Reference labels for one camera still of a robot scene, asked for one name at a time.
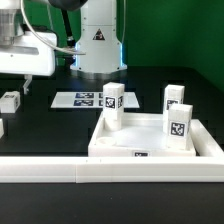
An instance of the white tray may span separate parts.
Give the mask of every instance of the white tray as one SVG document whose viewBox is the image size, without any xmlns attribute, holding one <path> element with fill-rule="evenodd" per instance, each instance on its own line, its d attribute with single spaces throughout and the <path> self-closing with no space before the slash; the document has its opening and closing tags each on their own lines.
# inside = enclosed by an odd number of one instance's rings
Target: white tray
<svg viewBox="0 0 224 224">
<path fill-rule="evenodd" d="M 104 141 L 104 144 L 99 145 L 99 140 Z M 88 153 L 90 157 L 196 156 L 191 137 L 187 150 L 166 147 L 161 114 L 138 113 L 124 113 L 120 131 L 106 131 L 102 113 L 90 141 Z"/>
</svg>

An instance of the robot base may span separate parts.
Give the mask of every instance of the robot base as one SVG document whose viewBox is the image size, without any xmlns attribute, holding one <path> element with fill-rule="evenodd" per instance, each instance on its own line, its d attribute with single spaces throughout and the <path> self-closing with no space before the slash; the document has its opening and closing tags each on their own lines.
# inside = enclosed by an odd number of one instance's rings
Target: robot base
<svg viewBox="0 0 224 224">
<path fill-rule="evenodd" d="M 95 80 L 113 80 L 127 75 L 127 70 L 119 70 L 111 73 L 91 73 L 77 70 L 71 70 L 71 74 L 83 79 L 95 79 Z"/>
</svg>

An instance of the white cube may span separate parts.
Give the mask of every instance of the white cube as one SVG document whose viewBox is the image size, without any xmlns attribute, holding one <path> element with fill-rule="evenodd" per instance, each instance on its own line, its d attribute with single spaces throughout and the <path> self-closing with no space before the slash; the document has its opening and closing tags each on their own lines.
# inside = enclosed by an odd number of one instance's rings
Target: white cube
<svg viewBox="0 0 224 224">
<path fill-rule="evenodd" d="M 6 92 L 0 99 L 1 113 L 15 113 L 20 106 L 20 93 Z"/>
<path fill-rule="evenodd" d="M 103 86 L 103 116 L 120 120 L 124 113 L 124 84 L 110 82 Z"/>
<path fill-rule="evenodd" d="M 168 85 L 165 88 L 163 103 L 163 131 L 167 133 L 168 128 L 168 110 L 172 104 L 183 104 L 184 86 Z"/>
<path fill-rule="evenodd" d="M 193 106 L 173 104 L 168 112 L 166 146 L 187 150 L 189 147 L 189 128 Z"/>
</svg>

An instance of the white plastic box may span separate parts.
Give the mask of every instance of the white plastic box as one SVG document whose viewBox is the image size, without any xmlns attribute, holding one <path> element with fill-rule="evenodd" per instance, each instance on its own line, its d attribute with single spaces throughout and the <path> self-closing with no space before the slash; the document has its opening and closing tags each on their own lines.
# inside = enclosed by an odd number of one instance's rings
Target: white plastic box
<svg viewBox="0 0 224 224">
<path fill-rule="evenodd" d="M 122 129 L 108 131 L 101 114 L 88 147 L 89 157 L 145 157 L 145 156 L 195 156 L 189 140 L 189 148 L 178 150 L 166 146 L 163 132 L 163 115 L 124 113 Z"/>
<path fill-rule="evenodd" d="M 20 106 L 20 93 L 6 92 L 0 99 L 1 113 L 15 113 Z"/>
</svg>

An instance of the white block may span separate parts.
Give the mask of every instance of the white block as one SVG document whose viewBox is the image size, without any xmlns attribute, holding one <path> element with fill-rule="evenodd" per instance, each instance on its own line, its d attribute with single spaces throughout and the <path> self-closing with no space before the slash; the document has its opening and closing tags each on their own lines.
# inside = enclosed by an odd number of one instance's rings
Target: white block
<svg viewBox="0 0 224 224">
<path fill-rule="evenodd" d="M 184 86 L 168 85 L 165 88 L 163 104 L 163 131 L 167 133 L 168 129 L 168 110 L 172 104 L 182 104 L 184 100 Z"/>
<path fill-rule="evenodd" d="M 104 119 L 104 128 L 107 131 L 119 131 L 122 128 L 122 118 L 119 117 L 115 119 Z"/>
<path fill-rule="evenodd" d="M 173 104 L 168 112 L 168 133 L 166 146 L 172 149 L 188 150 L 190 146 L 190 121 L 193 106 Z"/>
<path fill-rule="evenodd" d="M 110 82 L 103 86 L 103 115 L 120 120 L 124 113 L 124 84 Z"/>
<path fill-rule="evenodd" d="M 1 113 L 15 113 L 20 106 L 20 93 L 6 92 L 0 99 Z"/>
<path fill-rule="evenodd" d="M 0 119 L 0 138 L 4 135 L 3 121 Z"/>
</svg>

